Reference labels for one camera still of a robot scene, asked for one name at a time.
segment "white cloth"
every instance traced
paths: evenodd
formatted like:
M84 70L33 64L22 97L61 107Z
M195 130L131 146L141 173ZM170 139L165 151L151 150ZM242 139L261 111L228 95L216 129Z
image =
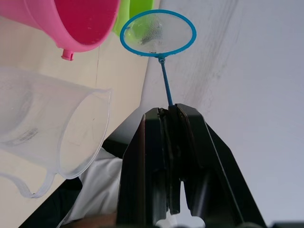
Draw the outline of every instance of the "white cloth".
M115 212L121 168L122 160L102 148L89 168L79 176L82 190L58 227L77 219Z

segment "clear plastic measuring cup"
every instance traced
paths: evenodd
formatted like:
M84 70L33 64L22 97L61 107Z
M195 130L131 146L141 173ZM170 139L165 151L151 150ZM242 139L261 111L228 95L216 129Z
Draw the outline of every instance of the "clear plastic measuring cup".
M72 84L10 67L0 67L0 148L47 169L36 193L15 176L24 197L38 198L56 173L66 179L93 161L109 121L110 90Z

